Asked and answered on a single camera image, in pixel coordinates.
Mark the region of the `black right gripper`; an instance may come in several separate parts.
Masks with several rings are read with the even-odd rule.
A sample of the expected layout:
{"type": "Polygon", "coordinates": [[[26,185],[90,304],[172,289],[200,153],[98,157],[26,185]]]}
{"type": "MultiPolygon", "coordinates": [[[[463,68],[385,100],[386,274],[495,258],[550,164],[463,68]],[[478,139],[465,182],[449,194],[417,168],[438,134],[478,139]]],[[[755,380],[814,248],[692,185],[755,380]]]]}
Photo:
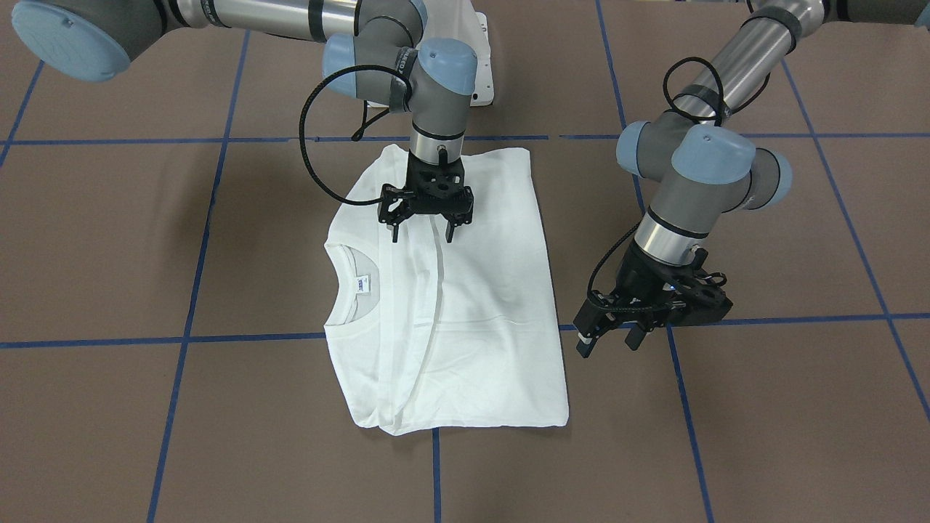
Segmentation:
{"type": "Polygon", "coordinates": [[[396,188],[385,183],[381,189],[378,219],[389,225],[392,243],[398,242],[402,223],[414,214],[445,217],[445,241],[452,243],[455,229],[472,223],[474,215],[474,193],[464,178],[460,158],[448,161],[448,154],[441,153],[440,162],[433,165],[409,153],[405,185],[396,188]]]}

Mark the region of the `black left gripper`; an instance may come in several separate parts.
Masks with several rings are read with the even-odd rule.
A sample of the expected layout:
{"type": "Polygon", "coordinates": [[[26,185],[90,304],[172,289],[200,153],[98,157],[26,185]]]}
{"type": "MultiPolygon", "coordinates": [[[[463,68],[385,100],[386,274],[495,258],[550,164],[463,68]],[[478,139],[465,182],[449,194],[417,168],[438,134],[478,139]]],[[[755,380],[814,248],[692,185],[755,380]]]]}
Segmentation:
{"type": "Polygon", "coordinates": [[[723,272],[707,272],[708,252],[697,248],[691,264],[672,266],[653,259],[631,244],[619,267],[613,291],[589,288],[573,325],[578,354],[588,358],[596,341],[624,323],[633,323],[625,345],[637,351],[656,328],[665,325],[706,325],[723,319],[733,307],[724,292],[723,272]]]}

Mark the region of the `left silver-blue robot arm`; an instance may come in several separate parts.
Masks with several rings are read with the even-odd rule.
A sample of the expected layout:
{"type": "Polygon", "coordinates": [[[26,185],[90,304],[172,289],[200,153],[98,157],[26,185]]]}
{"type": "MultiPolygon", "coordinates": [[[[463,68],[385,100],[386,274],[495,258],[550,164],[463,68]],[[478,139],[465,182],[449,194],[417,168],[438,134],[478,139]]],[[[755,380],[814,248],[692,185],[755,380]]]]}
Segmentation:
{"type": "Polygon", "coordinates": [[[733,307],[727,279],[704,268],[704,242],[717,219],[780,202],[793,169],[780,153],[757,147],[725,121],[763,91],[772,70],[805,37],[831,21],[928,27],[926,1],[761,1],[705,70],[679,93],[664,92],[668,109],[655,121],[630,123],[615,149],[618,165],[660,185],[628,242],[615,287],[588,287],[573,324],[578,353],[623,324],[636,350],[666,325],[707,325],[733,307]]]}

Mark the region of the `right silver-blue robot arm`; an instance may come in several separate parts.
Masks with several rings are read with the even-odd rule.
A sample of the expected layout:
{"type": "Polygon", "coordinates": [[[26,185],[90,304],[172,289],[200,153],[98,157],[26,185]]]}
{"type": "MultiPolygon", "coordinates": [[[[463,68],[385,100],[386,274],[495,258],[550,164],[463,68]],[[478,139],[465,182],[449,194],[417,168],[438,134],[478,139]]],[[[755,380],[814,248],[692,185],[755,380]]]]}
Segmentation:
{"type": "Polygon", "coordinates": [[[299,116],[306,139],[324,89],[412,117],[404,184],[370,199],[399,238],[415,215],[446,221],[446,241],[474,218],[461,160],[479,59],[466,42],[426,36],[423,1],[17,1],[11,26],[34,55],[84,82],[103,82],[179,29],[230,28],[321,46],[323,79],[299,116]]]}

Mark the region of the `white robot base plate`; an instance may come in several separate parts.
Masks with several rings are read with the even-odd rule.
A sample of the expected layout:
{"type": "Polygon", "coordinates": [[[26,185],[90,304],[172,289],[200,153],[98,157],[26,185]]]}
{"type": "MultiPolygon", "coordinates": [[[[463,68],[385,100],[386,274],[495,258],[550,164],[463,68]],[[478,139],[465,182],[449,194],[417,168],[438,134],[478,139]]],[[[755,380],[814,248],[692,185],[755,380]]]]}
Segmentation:
{"type": "Polygon", "coordinates": [[[491,50],[488,20],[476,11],[472,1],[414,1],[424,7],[427,21],[423,23],[423,36],[415,49],[432,38],[452,38],[468,44],[476,55],[476,79],[469,105],[485,107],[493,103],[495,90],[491,67],[491,50]]]}

